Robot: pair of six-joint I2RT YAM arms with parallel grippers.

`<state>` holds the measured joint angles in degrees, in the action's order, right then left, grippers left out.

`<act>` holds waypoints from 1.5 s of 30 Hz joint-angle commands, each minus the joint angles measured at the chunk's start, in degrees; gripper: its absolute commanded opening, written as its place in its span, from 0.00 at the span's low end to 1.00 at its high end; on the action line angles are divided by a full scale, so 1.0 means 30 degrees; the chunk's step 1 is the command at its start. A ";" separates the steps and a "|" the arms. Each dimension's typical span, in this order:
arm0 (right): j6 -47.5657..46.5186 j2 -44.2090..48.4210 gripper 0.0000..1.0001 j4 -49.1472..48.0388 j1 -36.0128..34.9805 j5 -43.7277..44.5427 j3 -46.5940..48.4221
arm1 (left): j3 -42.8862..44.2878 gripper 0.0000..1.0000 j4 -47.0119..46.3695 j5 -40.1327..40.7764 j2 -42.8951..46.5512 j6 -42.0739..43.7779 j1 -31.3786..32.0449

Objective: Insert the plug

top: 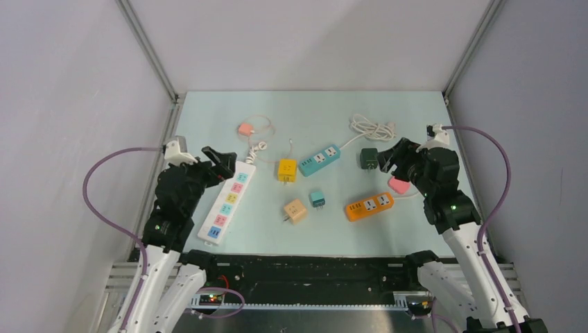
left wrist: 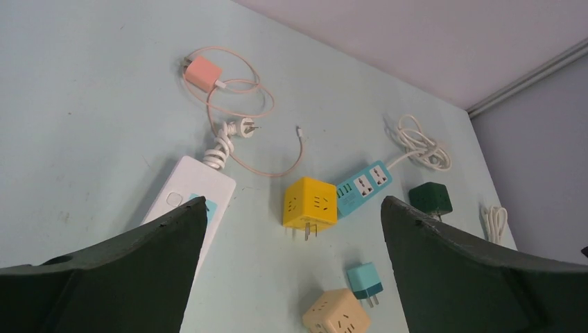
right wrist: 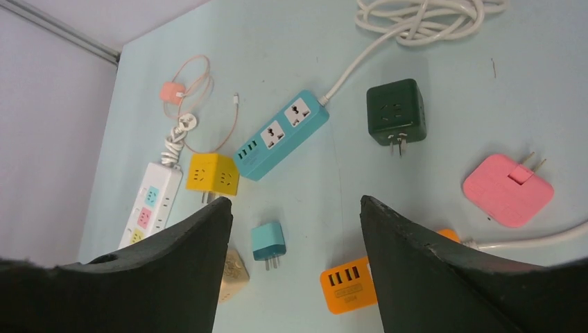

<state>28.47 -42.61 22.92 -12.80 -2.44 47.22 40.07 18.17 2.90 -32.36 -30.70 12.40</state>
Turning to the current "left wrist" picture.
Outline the beige cube socket adapter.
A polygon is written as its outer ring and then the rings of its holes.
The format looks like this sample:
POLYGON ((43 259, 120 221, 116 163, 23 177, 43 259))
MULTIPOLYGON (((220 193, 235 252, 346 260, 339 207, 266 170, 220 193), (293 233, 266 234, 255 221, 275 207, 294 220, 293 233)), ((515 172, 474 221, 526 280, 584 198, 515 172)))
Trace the beige cube socket adapter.
POLYGON ((349 289, 325 291, 304 313, 308 332, 367 332, 371 319, 349 289))

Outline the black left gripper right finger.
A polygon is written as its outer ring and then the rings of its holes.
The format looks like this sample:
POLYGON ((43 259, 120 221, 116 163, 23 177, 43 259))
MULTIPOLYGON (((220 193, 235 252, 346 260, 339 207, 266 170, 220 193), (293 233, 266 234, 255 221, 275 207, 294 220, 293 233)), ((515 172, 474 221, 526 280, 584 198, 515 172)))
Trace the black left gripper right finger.
POLYGON ((394 196, 381 224, 410 332, 586 332, 587 267, 525 254, 394 196))

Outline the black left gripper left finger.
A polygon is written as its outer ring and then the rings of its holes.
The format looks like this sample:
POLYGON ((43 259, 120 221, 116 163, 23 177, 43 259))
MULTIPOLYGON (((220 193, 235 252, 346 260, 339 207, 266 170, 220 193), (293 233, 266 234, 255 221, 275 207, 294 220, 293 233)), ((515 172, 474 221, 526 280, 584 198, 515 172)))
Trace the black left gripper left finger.
POLYGON ((99 244, 1 269, 2 332, 179 332, 207 229, 197 197, 99 244))

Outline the yellow cube socket adapter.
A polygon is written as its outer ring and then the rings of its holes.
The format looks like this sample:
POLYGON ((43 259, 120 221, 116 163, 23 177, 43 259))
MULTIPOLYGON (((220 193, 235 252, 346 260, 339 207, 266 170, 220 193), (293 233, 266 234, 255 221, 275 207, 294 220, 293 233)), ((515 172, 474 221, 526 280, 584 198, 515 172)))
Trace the yellow cube socket adapter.
POLYGON ((336 186, 310 177, 302 177, 284 194, 282 226, 303 230, 307 240, 338 222, 336 186))

